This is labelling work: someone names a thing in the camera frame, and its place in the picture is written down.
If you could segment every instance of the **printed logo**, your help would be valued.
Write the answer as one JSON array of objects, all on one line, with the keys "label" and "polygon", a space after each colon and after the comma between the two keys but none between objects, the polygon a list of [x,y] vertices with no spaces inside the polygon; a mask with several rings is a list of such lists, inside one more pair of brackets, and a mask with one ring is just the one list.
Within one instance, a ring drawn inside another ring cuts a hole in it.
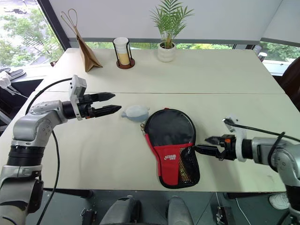
[{"label": "printed logo", "polygon": [[164,160],[167,160],[167,159],[169,159],[169,160],[175,160],[176,159],[176,155],[166,155],[164,157]]}]

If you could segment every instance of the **chair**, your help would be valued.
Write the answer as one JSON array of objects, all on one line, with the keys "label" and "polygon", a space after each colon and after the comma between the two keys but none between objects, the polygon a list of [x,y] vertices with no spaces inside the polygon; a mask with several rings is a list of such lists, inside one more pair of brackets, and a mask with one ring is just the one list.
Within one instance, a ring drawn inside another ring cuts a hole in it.
[{"label": "chair", "polygon": [[300,112],[300,57],[294,60],[282,77],[274,77]]}]

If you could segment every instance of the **wall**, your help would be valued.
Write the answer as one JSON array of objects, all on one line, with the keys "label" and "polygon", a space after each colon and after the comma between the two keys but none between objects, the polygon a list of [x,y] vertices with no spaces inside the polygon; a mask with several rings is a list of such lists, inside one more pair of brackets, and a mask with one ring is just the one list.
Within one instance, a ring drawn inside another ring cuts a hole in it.
[{"label": "wall", "polygon": [[283,0],[263,37],[300,43],[300,0]]},{"label": "wall", "polygon": [[[195,16],[187,19],[181,39],[259,41],[281,0],[185,0]],[[74,33],[60,12],[74,8],[83,38],[160,38],[150,19],[159,0],[50,0],[69,38]]]}]

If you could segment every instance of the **white sneaker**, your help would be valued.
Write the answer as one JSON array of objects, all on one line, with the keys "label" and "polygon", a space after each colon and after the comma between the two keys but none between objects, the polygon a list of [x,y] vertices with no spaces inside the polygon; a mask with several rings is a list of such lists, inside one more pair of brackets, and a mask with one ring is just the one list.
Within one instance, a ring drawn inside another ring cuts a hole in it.
[{"label": "white sneaker", "polygon": [[274,194],[269,197],[270,204],[277,210],[285,210],[289,207],[286,193]]}]

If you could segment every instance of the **white plant pot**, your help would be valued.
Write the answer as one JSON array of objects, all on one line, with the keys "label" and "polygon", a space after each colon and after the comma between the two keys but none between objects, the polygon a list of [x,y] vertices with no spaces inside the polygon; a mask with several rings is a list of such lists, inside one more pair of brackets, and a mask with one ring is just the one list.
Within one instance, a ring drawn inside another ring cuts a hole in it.
[{"label": "white plant pot", "polygon": [[160,46],[162,43],[163,42],[158,44],[157,57],[162,62],[171,62],[175,58],[176,44],[172,42],[174,47],[165,49]]}]

